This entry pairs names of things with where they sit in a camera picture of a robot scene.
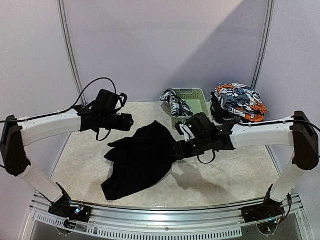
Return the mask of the black t-shirt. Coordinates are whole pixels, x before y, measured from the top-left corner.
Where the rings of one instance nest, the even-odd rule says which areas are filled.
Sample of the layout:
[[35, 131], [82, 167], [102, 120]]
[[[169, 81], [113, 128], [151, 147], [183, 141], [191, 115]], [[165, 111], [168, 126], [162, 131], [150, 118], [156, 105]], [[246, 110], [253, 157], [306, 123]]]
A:
[[177, 162], [176, 141], [160, 122], [139, 128], [131, 137], [108, 144], [104, 158], [113, 163], [111, 176], [101, 184], [108, 201], [146, 190], [160, 182]]

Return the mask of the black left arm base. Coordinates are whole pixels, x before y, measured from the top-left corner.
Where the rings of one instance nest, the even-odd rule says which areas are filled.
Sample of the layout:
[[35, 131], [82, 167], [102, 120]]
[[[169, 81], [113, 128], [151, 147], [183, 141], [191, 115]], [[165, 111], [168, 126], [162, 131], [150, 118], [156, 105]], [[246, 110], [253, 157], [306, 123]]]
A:
[[62, 197], [57, 202], [52, 202], [48, 209], [48, 212], [52, 215], [69, 219], [70, 221], [80, 221], [88, 223], [91, 217], [92, 208], [83, 204], [73, 204], [70, 196], [59, 185], [62, 191]]

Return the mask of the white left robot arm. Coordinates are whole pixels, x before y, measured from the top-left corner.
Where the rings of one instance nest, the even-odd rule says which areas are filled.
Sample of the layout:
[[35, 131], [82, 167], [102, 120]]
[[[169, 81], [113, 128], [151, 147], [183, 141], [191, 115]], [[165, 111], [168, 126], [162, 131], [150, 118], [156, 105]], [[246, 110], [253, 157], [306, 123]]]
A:
[[52, 181], [59, 155], [71, 133], [101, 129], [128, 132], [134, 124], [129, 113], [117, 110], [97, 113], [84, 105], [48, 116], [17, 118], [9, 115], [3, 124], [0, 151], [8, 174], [18, 177], [41, 193], [63, 216], [74, 213], [74, 205]]

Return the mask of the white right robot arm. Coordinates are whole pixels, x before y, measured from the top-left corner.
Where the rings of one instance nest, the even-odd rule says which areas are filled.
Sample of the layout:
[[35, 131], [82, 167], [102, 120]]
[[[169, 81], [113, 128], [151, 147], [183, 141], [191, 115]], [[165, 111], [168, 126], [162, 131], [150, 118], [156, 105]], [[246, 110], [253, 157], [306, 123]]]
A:
[[176, 124], [176, 130], [184, 137], [173, 147], [178, 160], [199, 157], [206, 151], [233, 151], [252, 146], [292, 147], [293, 153], [286, 170], [270, 187], [266, 201], [259, 206], [262, 218], [269, 218], [278, 210], [287, 194], [301, 177], [319, 164], [319, 129], [304, 112], [293, 116], [258, 123], [229, 121], [215, 125], [203, 113], [197, 113], [185, 123]]

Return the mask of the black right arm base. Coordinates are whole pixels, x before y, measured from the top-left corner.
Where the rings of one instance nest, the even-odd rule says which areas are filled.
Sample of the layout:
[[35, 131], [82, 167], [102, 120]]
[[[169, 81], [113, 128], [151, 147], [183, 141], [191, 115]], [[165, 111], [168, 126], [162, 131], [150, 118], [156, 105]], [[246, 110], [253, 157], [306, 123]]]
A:
[[246, 206], [241, 208], [241, 216], [244, 219], [245, 223], [251, 223], [266, 219], [273, 219], [280, 215], [279, 220], [275, 220], [274, 225], [279, 225], [282, 223], [289, 215], [292, 205], [292, 196], [290, 193], [286, 195], [287, 203], [289, 209], [287, 213], [285, 212], [282, 202], [276, 202], [271, 199], [270, 194], [273, 185], [271, 185], [264, 197], [263, 203]]

